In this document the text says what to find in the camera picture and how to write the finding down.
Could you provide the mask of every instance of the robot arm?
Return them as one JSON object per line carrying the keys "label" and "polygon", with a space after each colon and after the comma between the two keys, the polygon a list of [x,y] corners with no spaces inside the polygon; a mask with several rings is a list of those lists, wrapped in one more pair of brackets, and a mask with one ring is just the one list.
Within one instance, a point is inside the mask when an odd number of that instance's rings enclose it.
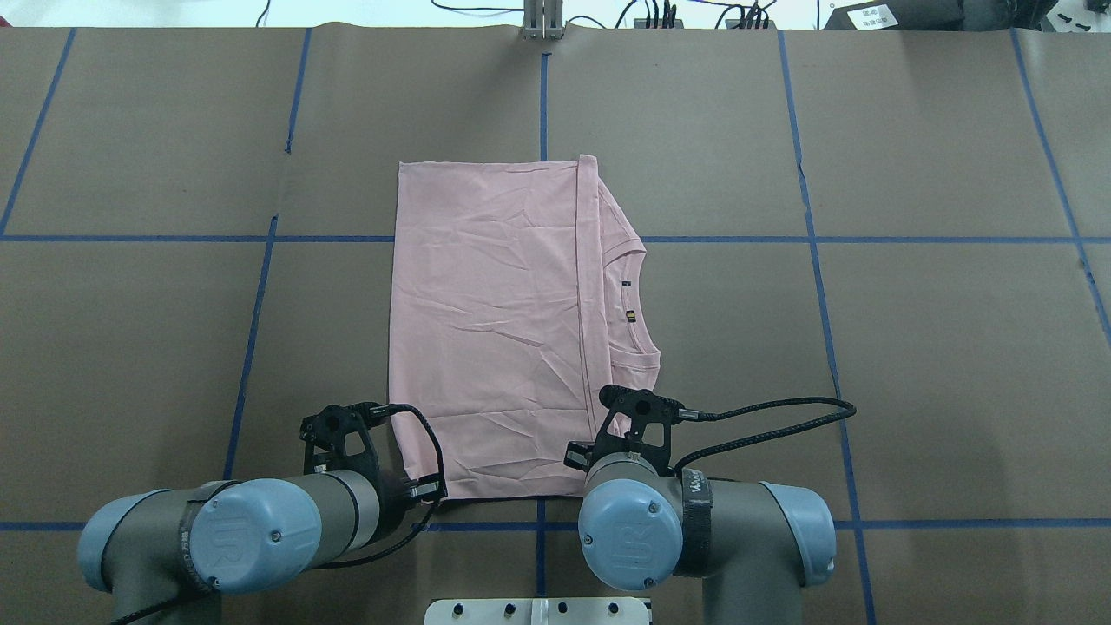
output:
{"label": "robot arm", "polygon": [[[153,491],[117,500],[81,533],[78,562],[86,582],[116,597],[113,617],[130,623],[159,613],[161,624],[219,623],[220,594],[274,588],[310,568],[362,564],[334,558],[384,538],[406,511],[446,494],[440,473],[419,481],[382,472],[369,429],[411,406],[329,406],[301,424],[306,475],[287,480],[210,482],[193,491]],[[348,455],[347,435],[364,450]]]}
{"label": "robot arm", "polygon": [[[594,575],[630,592],[672,574],[700,577],[707,625],[801,624],[801,588],[824,583],[837,553],[822,498],[793,486],[708,480],[685,467],[675,474],[668,467],[670,426],[710,420],[648,391],[605,387],[600,399],[610,414],[598,438],[570,444],[565,461],[589,472],[579,538]],[[841,406],[837,419],[855,412],[839,401],[811,403]],[[631,421],[623,438],[607,432],[618,414]],[[662,447],[642,441],[651,423],[664,426]]]}

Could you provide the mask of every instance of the pink t-shirt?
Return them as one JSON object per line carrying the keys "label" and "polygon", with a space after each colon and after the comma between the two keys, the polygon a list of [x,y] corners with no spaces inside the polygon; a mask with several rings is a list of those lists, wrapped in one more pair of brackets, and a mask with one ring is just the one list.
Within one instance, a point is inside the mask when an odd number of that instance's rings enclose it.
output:
{"label": "pink t-shirt", "polygon": [[[659,372],[643,259],[594,157],[401,163],[390,402],[429,417],[449,498],[582,494],[563,453],[594,440],[598,391]],[[416,419],[393,429],[408,474],[434,473]]]}

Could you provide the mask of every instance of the black bracket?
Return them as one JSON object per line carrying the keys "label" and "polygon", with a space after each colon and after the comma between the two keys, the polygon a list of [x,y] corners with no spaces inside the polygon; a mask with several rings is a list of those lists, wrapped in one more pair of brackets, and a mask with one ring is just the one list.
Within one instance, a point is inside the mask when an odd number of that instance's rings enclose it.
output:
{"label": "black bracket", "polygon": [[[632,391],[617,385],[602,387],[598,400],[610,410],[598,436],[593,443],[568,443],[563,464],[589,471],[590,466],[598,460],[623,452],[640,455],[652,465],[659,475],[672,475],[672,471],[668,466],[671,462],[671,426],[687,421],[683,416],[684,413],[688,413],[685,407],[674,400],[660,397],[651,391]],[[629,432],[623,437],[609,432],[617,415],[624,415],[631,422]],[[660,427],[663,429],[663,444],[660,446],[644,443],[644,433],[652,424],[660,424]]]}
{"label": "black bracket", "polygon": [[[353,471],[380,488],[381,471],[378,454],[370,442],[370,429],[386,423],[389,407],[373,402],[351,406],[326,407],[319,414],[301,421],[301,441],[304,442],[306,475],[317,473],[317,467],[326,471]],[[347,451],[347,437],[358,434],[362,452],[351,455]]]}

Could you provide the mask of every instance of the blue tape line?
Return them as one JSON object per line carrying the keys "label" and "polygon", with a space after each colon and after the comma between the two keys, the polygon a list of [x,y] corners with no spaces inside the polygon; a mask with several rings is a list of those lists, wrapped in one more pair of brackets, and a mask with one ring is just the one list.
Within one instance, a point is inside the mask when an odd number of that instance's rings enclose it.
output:
{"label": "blue tape line", "polygon": [[548,160],[548,57],[540,54],[540,160]]}
{"label": "blue tape line", "polygon": [[547,532],[546,525],[548,524],[548,503],[543,497],[537,500],[537,596],[547,597],[548,596],[548,579],[547,579]]}
{"label": "blue tape line", "polygon": [[804,243],[807,236],[788,235],[692,235],[692,236],[641,236],[645,243]]}
{"label": "blue tape line", "polygon": [[449,522],[430,523],[426,532],[536,532],[532,522]]}
{"label": "blue tape line", "polygon": [[82,530],[84,530],[83,522],[0,522],[0,532],[81,532]]}
{"label": "blue tape line", "polygon": [[1103,339],[1111,347],[1111,322],[1108,321],[1108,311],[1103,305],[1103,298],[1100,295],[1100,286],[1092,275],[1092,265],[1088,261],[1088,252],[1084,251],[1084,243],[1080,239],[1080,229],[1077,226],[1077,219],[1072,213],[1072,204],[1069,203],[1069,194],[1064,192],[1064,183],[1061,181],[1061,173],[1057,168],[1057,159],[1053,158],[1053,150],[1049,145],[1045,137],[1045,129],[1042,127],[1041,114],[1038,112],[1038,102],[1034,101],[1033,90],[1030,89],[1030,78],[1027,75],[1027,62],[1022,58],[1022,46],[1019,43],[1019,32],[1011,29],[1011,44],[1014,47],[1014,59],[1019,64],[1019,77],[1022,79],[1022,90],[1027,94],[1027,103],[1030,105],[1030,117],[1034,121],[1034,130],[1038,131],[1038,139],[1042,143],[1042,151],[1045,152],[1045,160],[1049,162],[1049,171],[1053,175],[1053,185],[1057,187],[1057,195],[1061,200],[1061,208],[1064,209],[1064,218],[1069,222],[1069,231],[1072,232],[1072,240],[1077,243],[1077,253],[1080,254],[1080,263],[1084,269],[1084,278],[1088,280],[1088,290],[1092,294],[1095,303],[1095,314],[1100,319],[1103,327]]}
{"label": "blue tape line", "polygon": [[0,241],[12,242],[217,242],[261,243],[262,234],[3,234]]}
{"label": "blue tape line", "polygon": [[289,134],[286,135],[286,153],[293,151],[293,129],[297,127],[297,111],[301,107],[301,85],[304,84],[304,65],[309,62],[309,41],[312,40],[312,29],[304,29],[304,42],[301,43],[301,67],[297,70],[297,87],[293,88],[293,105],[289,109]]}
{"label": "blue tape line", "polygon": [[280,243],[392,243],[393,235],[384,234],[279,234]]}
{"label": "blue tape line", "polygon": [[54,77],[50,81],[50,88],[47,89],[47,97],[42,101],[42,108],[39,109],[39,118],[34,120],[34,129],[31,130],[31,139],[27,142],[27,150],[23,151],[23,160],[19,163],[19,170],[16,171],[16,181],[12,182],[11,192],[8,193],[8,203],[4,205],[3,215],[0,216],[0,234],[3,234],[4,230],[8,228],[8,220],[11,219],[11,211],[16,208],[16,198],[19,196],[19,189],[23,185],[23,175],[27,173],[27,165],[31,162],[31,154],[34,152],[34,144],[39,142],[39,132],[42,131],[42,123],[47,120],[47,112],[50,111],[50,102],[54,99],[54,91],[58,90],[58,82],[62,78],[62,70],[66,69],[66,61],[69,59],[70,49],[73,47],[73,38],[77,36],[77,29],[71,28],[69,36],[66,38],[66,46],[62,47],[62,56],[58,59],[58,67],[54,68]]}
{"label": "blue tape line", "polygon": [[[791,68],[787,58],[787,39],[783,31],[777,32],[779,38],[779,59],[783,70],[783,90],[787,95],[787,109],[791,121],[791,140],[794,143],[794,161],[799,175],[799,191],[807,209],[807,236],[810,242],[810,262],[814,271],[814,284],[818,289],[818,310],[822,322],[822,333],[825,339],[825,360],[833,381],[833,391],[841,399],[841,379],[837,370],[837,353],[833,351],[833,332],[830,325],[829,306],[825,301],[825,284],[822,280],[821,259],[818,254],[818,234],[814,230],[814,214],[810,203],[810,187],[802,169],[802,140],[799,135],[799,118],[794,108],[794,91],[791,87]],[[860,502],[857,498],[857,478],[852,468],[852,451],[849,446],[849,430],[844,422],[841,426],[841,458],[844,464],[845,484],[849,490],[849,505],[852,510],[852,521],[860,522]],[[864,614],[868,625],[875,625],[875,604],[872,599],[872,577],[868,569],[868,552],[864,548],[864,533],[859,527],[853,531],[857,543],[857,562],[860,565],[860,585],[864,595]]]}
{"label": "blue tape line", "polygon": [[243,423],[243,407],[247,405],[247,381],[251,376],[251,364],[254,362],[254,342],[259,335],[259,317],[262,316],[262,298],[267,292],[267,276],[270,273],[270,256],[274,250],[274,238],[278,232],[278,215],[270,219],[270,232],[267,234],[267,249],[262,253],[262,270],[259,272],[259,288],[254,291],[254,310],[251,312],[251,331],[247,335],[247,354],[243,356],[243,373],[239,377],[239,394],[236,396],[236,414],[231,421],[231,437],[228,440],[228,456],[223,463],[223,478],[231,480],[236,466],[236,450],[239,447],[239,429]]}
{"label": "blue tape line", "polygon": [[1070,236],[817,236],[820,243],[1071,243]]}
{"label": "blue tape line", "polygon": [[[833,236],[818,235],[821,244],[1071,244],[1071,236]],[[645,243],[808,243],[810,236],[778,234],[740,235],[647,235]],[[1111,236],[1081,236],[1091,244],[1111,243]],[[0,234],[11,242],[232,242],[261,243],[266,234]],[[278,234],[279,243],[392,243],[393,234]]]}

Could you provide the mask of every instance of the cable connector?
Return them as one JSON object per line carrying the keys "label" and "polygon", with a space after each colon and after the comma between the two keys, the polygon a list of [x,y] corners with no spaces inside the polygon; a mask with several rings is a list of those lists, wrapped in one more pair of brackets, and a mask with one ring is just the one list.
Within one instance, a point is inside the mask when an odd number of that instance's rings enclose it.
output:
{"label": "cable connector", "polygon": [[678,425],[679,422],[704,422],[704,421],[709,421],[705,419],[705,413],[700,413],[698,411],[690,411],[687,409],[680,409],[679,411],[675,411],[675,420],[673,423]]}
{"label": "cable connector", "polygon": [[409,498],[414,502],[432,502],[448,496],[448,483],[438,473],[411,481],[408,487]]}

